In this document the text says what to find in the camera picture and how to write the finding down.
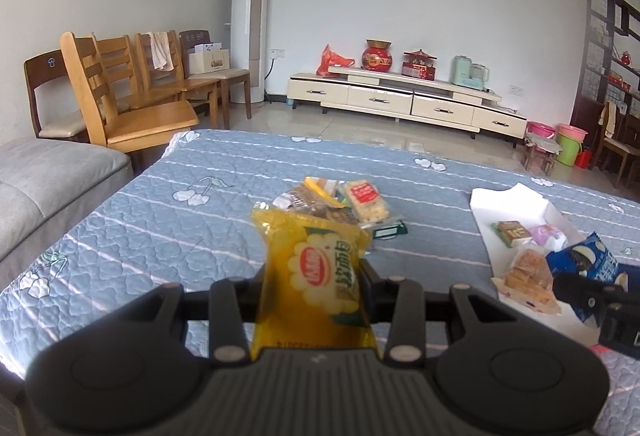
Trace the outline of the wooden chair at right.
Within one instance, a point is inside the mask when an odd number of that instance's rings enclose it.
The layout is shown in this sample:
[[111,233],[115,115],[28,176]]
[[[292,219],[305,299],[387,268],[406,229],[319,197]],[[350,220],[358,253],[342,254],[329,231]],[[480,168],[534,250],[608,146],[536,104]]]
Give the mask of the wooden chair at right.
[[624,142],[627,125],[623,124],[622,126],[617,127],[617,115],[618,107],[616,104],[614,104],[613,101],[607,101],[599,118],[599,140],[596,154],[593,157],[593,165],[597,166],[600,161],[601,154],[603,152],[606,153],[606,159],[601,166],[601,170],[604,170],[608,165],[608,162],[610,162],[612,154],[620,156],[620,167],[618,168],[614,182],[615,187],[620,185],[620,181],[623,178],[626,168],[629,168],[627,182],[627,185],[629,185],[631,177],[634,176],[634,171],[639,166],[639,148],[635,147],[633,144],[626,144],[626,142]]

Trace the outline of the blue oreo packet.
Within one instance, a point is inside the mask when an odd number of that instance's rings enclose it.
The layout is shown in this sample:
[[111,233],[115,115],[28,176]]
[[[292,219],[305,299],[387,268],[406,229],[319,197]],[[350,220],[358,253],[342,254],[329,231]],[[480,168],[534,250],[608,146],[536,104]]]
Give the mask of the blue oreo packet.
[[594,316],[593,308],[586,305],[586,300],[579,298],[579,282],[582,279],[597,281],[602,286],[621,286],[625,291],[629,289],[626,268],[620,266],[595,232],[585,240],[549,252],[546,262],[553,278],[554,296],[560,302],[569,304],[582,323]]

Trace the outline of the yellow edged biscuit packet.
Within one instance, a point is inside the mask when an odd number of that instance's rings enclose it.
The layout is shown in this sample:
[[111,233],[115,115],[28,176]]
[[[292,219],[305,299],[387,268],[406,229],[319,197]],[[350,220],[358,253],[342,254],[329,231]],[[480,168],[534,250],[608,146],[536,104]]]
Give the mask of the yellow edged biscuit packet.
[[332,206],[332,208],[344,208],[345,203],[338,197],[336,180],[320,177],[307,176],[304,179],[304,186],[317,196]]

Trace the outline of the clear pastry packet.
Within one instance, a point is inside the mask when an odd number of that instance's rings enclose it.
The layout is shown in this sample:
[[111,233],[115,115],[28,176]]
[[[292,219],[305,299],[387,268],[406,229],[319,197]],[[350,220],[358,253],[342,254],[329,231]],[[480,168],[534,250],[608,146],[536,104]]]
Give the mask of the clear pastry packet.
[[552,291],[553,277],[544,254],[521,246],[501,276],[492,278],[498,292],[533,312],[559,315],[561,306]]

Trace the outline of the pink basin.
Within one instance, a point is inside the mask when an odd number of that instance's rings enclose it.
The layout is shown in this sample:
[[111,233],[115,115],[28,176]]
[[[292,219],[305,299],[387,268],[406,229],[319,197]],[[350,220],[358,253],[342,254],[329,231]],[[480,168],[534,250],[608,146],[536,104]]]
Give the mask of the pink basin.
[[555,136],[555,128],[541,122],[528,122],[526,125],[526,133],[552,139]]

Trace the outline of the small wooden stool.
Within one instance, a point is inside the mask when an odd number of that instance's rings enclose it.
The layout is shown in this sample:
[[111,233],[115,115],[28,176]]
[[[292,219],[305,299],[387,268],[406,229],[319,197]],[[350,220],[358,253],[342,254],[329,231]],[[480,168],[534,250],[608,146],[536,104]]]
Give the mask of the small wooden stool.
[[546,176],[549,176],[555,166],[556,158],[563,148],[553,139],[535,134],[527,134],[524,138],[526,155],[524,168],[530,170],[536,159],[540,159],[540,166]]

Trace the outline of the white paper tray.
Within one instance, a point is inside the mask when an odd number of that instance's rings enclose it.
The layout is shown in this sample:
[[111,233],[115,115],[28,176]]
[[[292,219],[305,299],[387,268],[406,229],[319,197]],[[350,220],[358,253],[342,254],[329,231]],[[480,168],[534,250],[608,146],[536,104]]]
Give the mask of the white paper tray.
[[503,191],[476,188],[471,193],[470,208],[488,253],[491,281],[499,300],[579,344],[596,346],[596,323],[579,320],[572,306],[552,292],[553,278],[546,260],[552,239],[543,245],[534,239],[509,240],[499,225],[517,222],[527,231],[553,227],[562,232],[568,245],[585,237],[549,200],[522,184]]

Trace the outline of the dark wooden chair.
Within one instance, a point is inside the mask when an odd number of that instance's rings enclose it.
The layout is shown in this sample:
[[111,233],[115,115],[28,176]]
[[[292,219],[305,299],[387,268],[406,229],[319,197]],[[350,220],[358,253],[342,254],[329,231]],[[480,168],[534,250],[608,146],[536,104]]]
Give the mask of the dark wooden chair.
[[70,80],[62,52],[50,50],[23,63],[29,115],[37,138],[88,142],[84,119],[79,110],[62,114],[51,104],[70,94]]

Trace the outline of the mint green appliance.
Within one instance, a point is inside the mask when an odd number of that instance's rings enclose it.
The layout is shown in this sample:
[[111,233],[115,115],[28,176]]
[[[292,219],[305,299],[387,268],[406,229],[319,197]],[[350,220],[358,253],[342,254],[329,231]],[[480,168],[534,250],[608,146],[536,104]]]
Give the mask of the mint green appliance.
[[455,56],[451,65],[451,83],[484,92],[490,70],[484,64],[475,63],[467,56]]

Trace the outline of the red gold jar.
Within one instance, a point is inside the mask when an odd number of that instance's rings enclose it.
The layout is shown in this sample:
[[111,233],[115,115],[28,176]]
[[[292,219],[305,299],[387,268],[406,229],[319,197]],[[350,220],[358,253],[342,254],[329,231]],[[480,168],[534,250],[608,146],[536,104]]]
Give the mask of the red gold jar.
[[364,70],[388,72],[393,65],[393,56],[387,40],[367,39],[367,48],[361,55],[361,66]]

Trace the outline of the yellow soft bread packet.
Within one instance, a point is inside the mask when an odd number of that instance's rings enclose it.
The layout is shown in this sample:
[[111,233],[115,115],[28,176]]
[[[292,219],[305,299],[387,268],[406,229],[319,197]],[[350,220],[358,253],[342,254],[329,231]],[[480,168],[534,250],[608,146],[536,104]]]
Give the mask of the yellow soft bread packet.
[[265,204],[252,219],[266,247],[252,356],[267,348],[377,349],[359,284],[370,234]]

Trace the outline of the red label sachima packet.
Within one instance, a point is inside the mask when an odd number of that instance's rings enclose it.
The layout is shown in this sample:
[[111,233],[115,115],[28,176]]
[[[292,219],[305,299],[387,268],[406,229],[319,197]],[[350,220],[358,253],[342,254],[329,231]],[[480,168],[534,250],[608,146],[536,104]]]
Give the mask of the red label sachima packet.
[[360,222],[368,224],[390,217],[390,211],[378,189],[367,180],[345,182],[343,193]]

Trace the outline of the cream tv cabinet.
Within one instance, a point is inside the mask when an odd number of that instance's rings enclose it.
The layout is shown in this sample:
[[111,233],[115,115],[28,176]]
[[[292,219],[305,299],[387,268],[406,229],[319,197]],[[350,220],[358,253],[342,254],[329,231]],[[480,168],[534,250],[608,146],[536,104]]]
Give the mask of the cream tv cabinet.
[[293,104],[312,102],[330,109],[386,116],[463,130],[499,134],[518,142],[525,137],[527,120],[500,106],[494,92],[454,84],[409,78],[356,68],[329,68],[328,76],[297,73],[288,80]]

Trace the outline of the blue quilted table cover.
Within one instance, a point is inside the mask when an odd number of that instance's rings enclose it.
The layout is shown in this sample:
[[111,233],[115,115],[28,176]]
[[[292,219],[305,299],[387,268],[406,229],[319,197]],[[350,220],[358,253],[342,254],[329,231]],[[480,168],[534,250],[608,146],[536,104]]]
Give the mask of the blue quilted table cover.
[[[367,177],[408,225],[365,260],[418,282],[424,361],[269,349],[213,361],[208,292],[254,277],[250,210],[306,175]],[[338,141],[201,130],[116,192],[1,295],[2,392],[22,435],[634,435],[639,358],[596,352],[500,304],[471,212],[522,184],[619,260],[638,205],[477,164]]]

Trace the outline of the dark wooden shelf divider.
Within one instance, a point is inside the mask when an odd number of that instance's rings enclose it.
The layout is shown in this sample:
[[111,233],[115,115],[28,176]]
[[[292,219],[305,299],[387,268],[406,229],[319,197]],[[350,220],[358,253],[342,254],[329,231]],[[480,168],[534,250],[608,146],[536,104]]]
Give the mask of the dark wooden shelf divider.
[[639,115],[639,0],[587,0],[582,68],[570,124],[587,132],[585,146],[598,143],[604,105],[623,118]]

